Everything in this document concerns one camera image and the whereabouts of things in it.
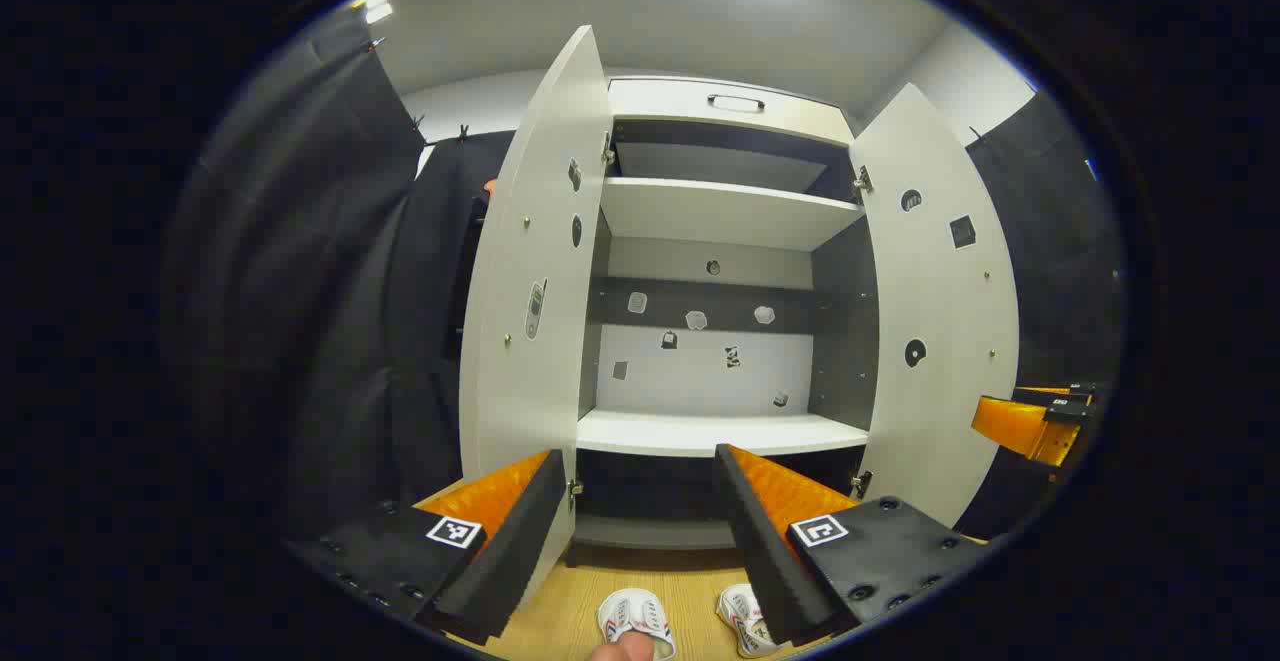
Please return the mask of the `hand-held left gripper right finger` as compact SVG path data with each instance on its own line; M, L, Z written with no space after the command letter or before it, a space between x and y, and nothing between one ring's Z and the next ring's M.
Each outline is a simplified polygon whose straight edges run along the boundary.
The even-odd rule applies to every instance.
M733 445L716 447L713 482L778 642L801 646L897 617L991 552L905 500L854 500Z

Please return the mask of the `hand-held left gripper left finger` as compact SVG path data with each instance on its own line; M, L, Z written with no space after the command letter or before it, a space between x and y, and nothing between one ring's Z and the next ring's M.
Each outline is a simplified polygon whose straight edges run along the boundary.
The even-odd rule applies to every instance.
M288 548L380 614L477 646L520 606L567 491L548 450L412 506L385 501Z

